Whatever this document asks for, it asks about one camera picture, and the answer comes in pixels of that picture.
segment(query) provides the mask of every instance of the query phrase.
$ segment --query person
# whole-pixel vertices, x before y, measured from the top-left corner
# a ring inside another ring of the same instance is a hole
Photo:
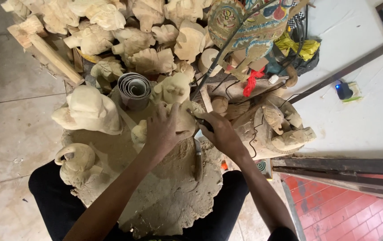
[[[29,178],[44,223],[54,241],[134,240],[131,232],[122,232],[117,220],[139,183],[173,147],[187,135],[176,133],[179,104],[170,114],[158,105],[147,119],[147,140],[142,151],[117,179],[87,209],[71,195],[59,176],[60,166],[54,161],[36,169]],[[230,122],[215,112],[202,117],[213,127],[214,133],[200,126],[202,133],[222,153],[230,157],[241,171],[223,174],[223,186],[214,197],[212,212],[197,219],[182,235],[152,236],[142,241],[227,241],[249,192],[271,235],[269,241],[298,241],[290,214],[260,173],[249,152],[235,133]]]

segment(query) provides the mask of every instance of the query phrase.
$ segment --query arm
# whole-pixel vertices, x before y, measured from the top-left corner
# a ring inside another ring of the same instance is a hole
[[[201,125],[202,133],[218,150],[230,157],[239,166],[248,184],[255,206],[269,231],[273,233],[279,227],[287,227],[296,233],[296,228],[287,207],[260,173],[248,150],[233,130],[231,123],[215,112],[205,113],[202,118],[207,120],[214,128],[214,133],[212,133]]]
[[[146,145],[132,163],[78,218],[64,241],[103,240],[119,219],[133,192],[145,176],[168,154],[187,133],[176,134],[179,104],[169,116],[160,104],[147,119]]]

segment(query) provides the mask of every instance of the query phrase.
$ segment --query sawdust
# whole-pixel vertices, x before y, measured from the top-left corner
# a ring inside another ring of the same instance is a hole
[[[77,196],[89,206],[106,187],[132,162],[137,153],[133,148],[130,129],[125,125],[121,135],[108,135],[88,130],[66,130],[62,144],[84,143],[96,153],[96,165],[103,168],[99,186]],[[202,143],[204,177],[193,178],[195,146],[193,138],[180,142],[136,191],[119,218],[119,227],[128,232],[133,228],[135,238],[153,231],[155,235],[176,235],[191,227],[194,220],[212,211],[213,197],[221,189],[221,153],[205,141]]]

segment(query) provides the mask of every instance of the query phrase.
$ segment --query left hand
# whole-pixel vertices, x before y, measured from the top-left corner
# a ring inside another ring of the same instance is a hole
[[[176,102],[171,108],[169,114],[163,103],[156,106],[156,110],[151,117],[147,118],[147,140],[143,152],[154,155],[157,163],[175,147],[175,145],[189,136],[188,131],[176,133],[179,103]]]

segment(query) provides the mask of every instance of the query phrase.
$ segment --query yellow plastic bag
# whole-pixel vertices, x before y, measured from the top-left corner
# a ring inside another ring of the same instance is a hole
[[[290,48],[296,53],[297,50],[299,50],[299,43],[294,42],[286,31],[281,35],[279,39],[275,40],[274,43],[281,51],[286,50],[285,53],[287,55],[288,52],[290,52]],[[299,56],[304,61],[308,61],[314,56],[315,51],[317,51],[320,45],[321,44],[315,40],[305,40]]]

